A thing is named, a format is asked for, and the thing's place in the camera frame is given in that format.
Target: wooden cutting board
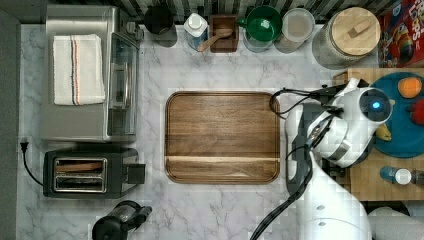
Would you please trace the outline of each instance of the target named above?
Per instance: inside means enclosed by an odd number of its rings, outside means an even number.
[[[270,97],[265,92],[177,92],[169,97],[169,178],[211,184],[274,180],[280,171],[280,119],[269,109]]]

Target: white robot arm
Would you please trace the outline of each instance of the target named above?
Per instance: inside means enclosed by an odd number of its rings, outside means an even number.
[[[361,203],[331,179],[309,152],[313,177],[296,201],[299,240],[371,240],[371,227]]]
[[[321,159],[339,167],[360,163],[371,151],[375,130],[389,119],[392,106],[388,97],[375,88],[358,88],[358,83],[359,80],[351,79],[334,95],[325,89],[311,92],[314,99],[323,94],[327,100],[321,104],[304,103],[290,111],[285,124],[289,153],[286,181],[290,197],[268,214],[251,240],[257,239],[294,201],[300,240],[371,240],[370,224],[361,203],[317,163]]]

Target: white container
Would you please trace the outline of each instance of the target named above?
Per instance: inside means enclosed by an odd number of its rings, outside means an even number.
[[[192,13],[184,23],[187,42],[197,51],[197,47],[208,39],[208,22],[197,13]]]
[[[283,18],[283,29],[275,47],[282,53],[296,51],[314,30],[314,16],[306,9],[293,8]]]

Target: striped towel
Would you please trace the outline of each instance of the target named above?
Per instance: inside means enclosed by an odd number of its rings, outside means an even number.
[[[102,103],[101,39],[97,35],[55,36],[53,41],[54,103]]]

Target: bottle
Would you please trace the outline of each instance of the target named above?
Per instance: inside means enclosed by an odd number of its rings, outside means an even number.
[[[406,185],[411,181],[412,175],[408,169],[384,166],[380,169],[380,177],[390,183]]]
[[[414,170],[411,172],[412,180],[411,182],[417,185],[424,185],[424,172]]]
[[[187,42],[197,51],[197,47],[208,39],[208,22],[197,13],[192,13],[184,23]]]

